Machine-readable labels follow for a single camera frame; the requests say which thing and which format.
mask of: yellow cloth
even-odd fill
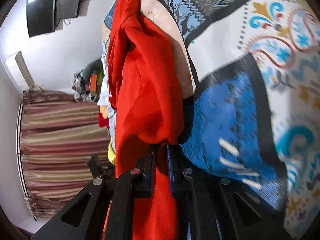
[[[112,148],[111,139],[110,139],[110,143],[109,143],[109,147],[108,147],[108,159],[113,165],[116,164],[116,153],[114,152],[114,150]]]

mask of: striped curtain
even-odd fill
[[[86,162],[98,155],[108,160],[108,129],[98,125],[95,103],[77,103],[57,91],[23,94],[20,157],[29,210],[35,217],[51,218],[92,175]]]

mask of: white wall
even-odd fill
[[[16,155],[16,126],[20,95],[0,62],[0,205],[9,220],[35,233],[44,220],[35,222],[23,199]]]
[[[35,83],[45,90],[72,93],[73,73],[101,57],[104,17],[115,0],[92,0],[87,15],[71,19],[48,35],[29,38],[27,0],[18,0],[0,28],[5,57],[21,50]]]

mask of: orange box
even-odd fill
[[[97,75],[92,74],[90,77],[89,90],[92,96],[97,96]]]

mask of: textile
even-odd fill
[[[170,39],[140,15],[140,0],[118,0],[108,47],[110,103],[117,110],[116,176],[135,167],[149,144],[176,144],[183,129],[182,93]],[[157,152],[152,199],[136,199],[133,239],[175,239],[166,155]]]
[[[102,86],[101,86],[101,91],[100,91],[100,99],[97,103],[98,106],[105,106],[107,108],[107,115],[108,115],[108,124],[109,124],[109,134],[110,137],[112,138],[111,140],[111,145],[112,145],[112,149],[113,151],[116,151],[116,144],[115,144],[115,135],[116,135],[116,117],[117,117],[117,112],[116,110],[114,110],[109,102],[109,86],[108,86],[108,82],[107,82],[107,71],[106,71],[106,53],[103,56],[103,62],[104,62],[104,72],[105,72],[105,76],[103,77],[102,80]]]
[[[22,102],[19,153],[27,206],[36,218],[51,218],[92,180],[86,165],[91,155],[112,165],[110,136],[98,125],[94,103],[54,91],[30,91]]]
[[[110,139],[110,143],[108,147],[108,159],[112,164],[116,164],[116,153],[112,148],[112,139]]]
[[[184,155],[250,185],[301,237],[320,210],[319,21],[296,0],[141,0],[141,12],[172,40]]]
[[[107,127],[109,129],[109,120],[107,118],[104,118],[103,113],[99,112],[98,118],[99,118],[99,126],[100,127]]]

